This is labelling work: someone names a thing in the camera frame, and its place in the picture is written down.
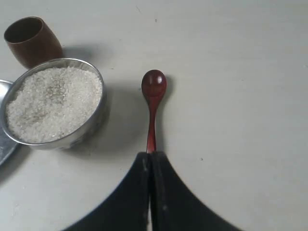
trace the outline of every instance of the bowl rim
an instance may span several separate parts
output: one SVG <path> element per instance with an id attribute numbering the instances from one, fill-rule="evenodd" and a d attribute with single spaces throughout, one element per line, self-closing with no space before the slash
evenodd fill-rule
<path id="1" fill-rule="evenodd" d="M 38 67 L 41 67 L 43 65 L 46 65 L 48 63 L 52 63 L 52 62 L 55 62 L 55 61 L 61 61 L 61 60 L 74 60 L 74 61 L 78 61 L 78 62 L 81 62 L 81 63 L 84 63 L 84 64 L 87 64 L 89 65 L 90 67 L 92 67 L 98 74 L 98 78 L 100 79 L 101 81 L 101 84 L 102 84 L 102 95 L 101 95 L 101 99 L 96 107 L 96 109 L 94 110 L 94 112 L 92 113 L 92 115 L 79 127 L 77 128 L 76 130 L 72 131 L 71 133 L 67 134 L 66 136 L 63 136 L 59 139 L 56 139 L 56 140 L 53 140 L 53 141 L 49 141 L 49 142 L 42 142 L 42 143 L 30 143 L 30 142 L 25 142 L 23 140 L 20 140 L 18 138 L 16 138 L 12 132 L 9 130 L 8 126 L 7 126 L 7 122 L 6 122 L 6 105 L 7 105 L 7 101 L 8 101 L 8 93 L 11 91 L 11 89 L 17 84 L 19 83 L 20 81 L 24 80 L 26 77 L 28 77 L 28 73 L 29 72 L 33 72 L 35 69 L 37 69 Z M 100 73 L 100 71 L 94 66 L 92 65 L 91 63 L 87 62 L 87 61 L 84 61 L 84 60 L 81 60 L 81 59 L 76 59 L 76 58 L 57 58 L 57 59 L 51 59 L 49 61 L 46 61 L 46 62 L 43 62 L 41 64 L 38 64 L 34 67 L 32 67 L 31 69 L 27 70 L 25 73 L 23 73 L 15 82 L 13 82 L 13 84 L 11 85 L 10 89 L 8 90 L 8 92 L 6 93 L 6 95 L 4 96 L 3 100 L 2 100 L 2 105 L 1 105 L 1 108 L 0 108 L 0 123 L 2 125 L 2 128 L 3 128 L 3 131 L 4 133 L 10 137 L 13 141 L 17 142 L 17 143 L 21 143 L 21 144 L 24 144 L 24 145 L 28 145 L 28 146 L 43 146 L 43 145 L 48 145 L 48 144 L 51 144 L 51 143 L 55 143 L 55 142 L 58 142 L 60 140 L 63 140 L 69 136 L 71 136 L 73 133 L 77 132 L 78 130 L 82 129 L 82 127 L 87 124 L 89 121 L 91 121 L 97 114 L 97 112 L 99 111 L 100 107 L 102 106 L 105 106 L 105 105 L 102 105 L 105 97 L 106 97 L 106 89 L 105 89 L 105 83 L 103 81 L 103 77 Z"/>

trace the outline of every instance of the silver plate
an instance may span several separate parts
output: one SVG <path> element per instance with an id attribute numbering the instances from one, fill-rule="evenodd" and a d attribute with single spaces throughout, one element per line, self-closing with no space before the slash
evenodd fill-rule
<path id="1" fill-rule="evenodd" d="M 0 104 L 13 83 L 0 79 Z M 14 152 L 18 143 L 8 137 L 0 125 L 0 166 Z"/>

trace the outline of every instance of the spoon handle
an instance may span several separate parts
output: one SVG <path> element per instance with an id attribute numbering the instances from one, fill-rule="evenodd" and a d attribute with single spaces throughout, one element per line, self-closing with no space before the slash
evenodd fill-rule
<path id="1" fill-rule="evenodd" d="M 149 104 L 150 111 L 150 123 L 149 123 L 149 133 L 148 133 L 148 143 L 146 147 L 147 153 L 152 153 L 156 151 L 156 138 L 155 138 L 155 115 L 156 107 L 153 104 Z"/>

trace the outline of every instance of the black object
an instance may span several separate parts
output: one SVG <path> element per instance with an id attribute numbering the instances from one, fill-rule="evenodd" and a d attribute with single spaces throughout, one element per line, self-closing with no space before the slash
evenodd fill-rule
<path id="1" fill-rule="evenodd" d="M 139 153 L 120 185 L 66 231 L 240 231 L 198 200 L 163 152 Z"/>

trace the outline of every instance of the table surface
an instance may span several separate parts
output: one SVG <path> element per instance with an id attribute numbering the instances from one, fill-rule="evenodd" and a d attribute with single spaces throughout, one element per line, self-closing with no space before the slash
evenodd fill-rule
<path id="1" fill-rule="evenodd" d="M 141 79 L 168 77 L 157 146 L 202 202 L 248 231 L 308 230 L 306 0 L 12 0 L 0 31 L 40 16 L 108 87 L 110 116 L 71 151 L 21 147 L 0 168 L 0 230 L 55 231 L 86 215 L 146 146 Z M 0 78 L 25 69 L 4 40 Z"/>

